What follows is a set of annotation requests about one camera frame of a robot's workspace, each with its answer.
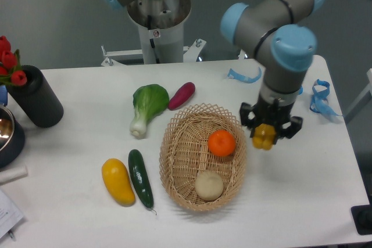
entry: white tube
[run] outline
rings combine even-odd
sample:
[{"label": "white tube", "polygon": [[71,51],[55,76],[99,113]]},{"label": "white tube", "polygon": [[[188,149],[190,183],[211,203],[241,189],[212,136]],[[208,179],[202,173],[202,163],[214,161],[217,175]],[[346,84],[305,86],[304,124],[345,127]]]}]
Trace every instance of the white tube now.
[{"label": "white tube", "polygon": [[11,180],[21,178],[27,175],[26,166],[11,168],[0,172],[0,184],[7,183]]}]

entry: blue ribbon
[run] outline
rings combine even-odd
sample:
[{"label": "blue ribbon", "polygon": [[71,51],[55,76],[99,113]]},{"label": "blue ribbon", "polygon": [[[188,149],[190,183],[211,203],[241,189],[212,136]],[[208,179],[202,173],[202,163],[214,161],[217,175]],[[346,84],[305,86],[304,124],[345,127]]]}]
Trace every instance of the blue ribbon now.
[{"label": "blue ribbon", "polygon": [[[321,85],[325,87],[322,91],[317,91],[315,86]],[[313,85],[312,101],[310,103],[310,110],[315,113],[326,114],[329,116],[341,116],[337,114],[331,107],[328,105],[327,96],[330,94],[330,83],[326,81],[316,80]]]},{"label": "blue ribbon", "polygon": [[245,82],[247,84],[253,84],[254,82],[258,81],[262,76],[262,70],[258,67],[258,75],[254,78],[247,77],[245,75],[239,74],[235,72],[233,69],[230,68],[230,71],[227,74],[227,78],[233,78],[238,81]]}]

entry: cucumber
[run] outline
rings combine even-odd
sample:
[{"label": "cucumber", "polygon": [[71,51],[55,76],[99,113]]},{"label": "cucumber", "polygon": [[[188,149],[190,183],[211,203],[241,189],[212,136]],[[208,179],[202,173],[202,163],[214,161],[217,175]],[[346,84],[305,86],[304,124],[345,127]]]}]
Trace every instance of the cucumber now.
[{"label": "cucumber", "polygon": [[141,152],[133,149],[128,156],[129,175],[132,180],[133,188],[139,200],[148,209],[153,210],[153,196],[149,178],[147,176],[144,158]]}]

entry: orange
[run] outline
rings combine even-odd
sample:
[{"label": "orange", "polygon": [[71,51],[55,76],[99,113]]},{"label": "orange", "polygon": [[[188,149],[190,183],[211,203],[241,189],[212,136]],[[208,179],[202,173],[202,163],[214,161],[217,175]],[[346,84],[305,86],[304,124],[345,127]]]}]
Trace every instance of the orange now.
[{"label": "orange", "polygon": [[226,130],[218,130],[208,138],[208,148],[213,155],[224,157],[234,152],[234,136]]}]

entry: yellow squash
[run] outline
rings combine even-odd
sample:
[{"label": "yellow squash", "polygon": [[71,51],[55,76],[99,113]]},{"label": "yellow squash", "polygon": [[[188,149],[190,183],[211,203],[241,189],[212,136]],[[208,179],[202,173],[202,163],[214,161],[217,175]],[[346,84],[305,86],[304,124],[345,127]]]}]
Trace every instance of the yellow squash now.
[{"label": "yellow squash", "polygon": [[110,195],[123,206],[130,206],[135,201],[130,185],[128,170],[122,161],[109,159],[102,166],[103,182]]}]

